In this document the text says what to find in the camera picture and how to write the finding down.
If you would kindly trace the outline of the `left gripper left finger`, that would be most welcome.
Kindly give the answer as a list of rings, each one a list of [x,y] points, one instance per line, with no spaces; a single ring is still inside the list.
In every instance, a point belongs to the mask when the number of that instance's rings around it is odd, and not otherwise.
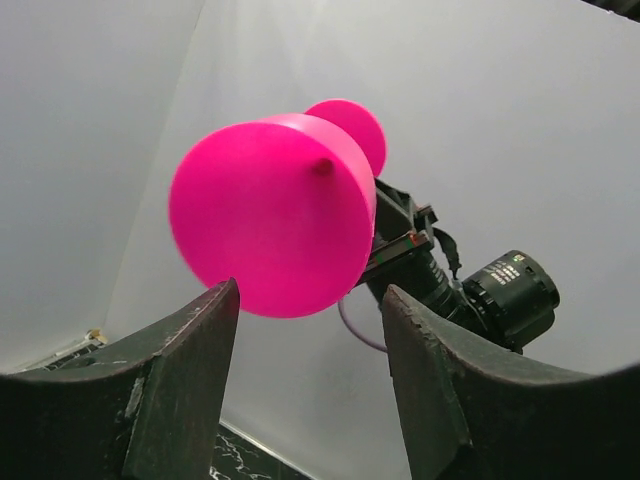
[[[239,316],[234,280],[55,370],[1,379],[5,479],[206,479]]]

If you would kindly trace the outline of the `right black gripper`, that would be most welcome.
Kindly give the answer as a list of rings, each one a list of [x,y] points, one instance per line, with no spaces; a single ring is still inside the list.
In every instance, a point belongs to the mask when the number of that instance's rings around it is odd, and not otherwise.
[[[480,319],[454,288],[432,254],[439,244],[453,273],[460,268],[457,246],[433,226],[430,206],[419,207],[411,195],[377,179],[374,238],[368,263],[358,283],[367,286],[378,305],[391,285],[412,296],[440,317],[467,330]]]

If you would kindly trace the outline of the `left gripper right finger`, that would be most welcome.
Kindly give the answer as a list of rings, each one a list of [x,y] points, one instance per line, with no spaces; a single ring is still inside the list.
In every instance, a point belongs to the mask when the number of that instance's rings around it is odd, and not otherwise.
[[[445,320],[397,286],[382,322],[415,479],[635,479],[639,369],[545,364]]]

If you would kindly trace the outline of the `magenta plastic wine glass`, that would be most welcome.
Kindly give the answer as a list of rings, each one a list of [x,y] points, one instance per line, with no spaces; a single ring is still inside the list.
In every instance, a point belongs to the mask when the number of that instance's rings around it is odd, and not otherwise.
[[[321,312],[365,270],[386,157],[381,123],[352,100],[222,127],[173,174],[176,248],[202,285],[234,280],[246,312]]]

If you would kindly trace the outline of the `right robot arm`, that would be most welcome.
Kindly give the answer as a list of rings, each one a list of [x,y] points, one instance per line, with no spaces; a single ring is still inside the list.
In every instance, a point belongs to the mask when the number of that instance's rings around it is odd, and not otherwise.
[[[436,227],[433,208],[382,180],[375,186],[373,245],[358,282],[376,302],[395,285],[440,317],[516,353],[550,329],[559,290],[530,255],[510,250],[461,279],[457,242]]]

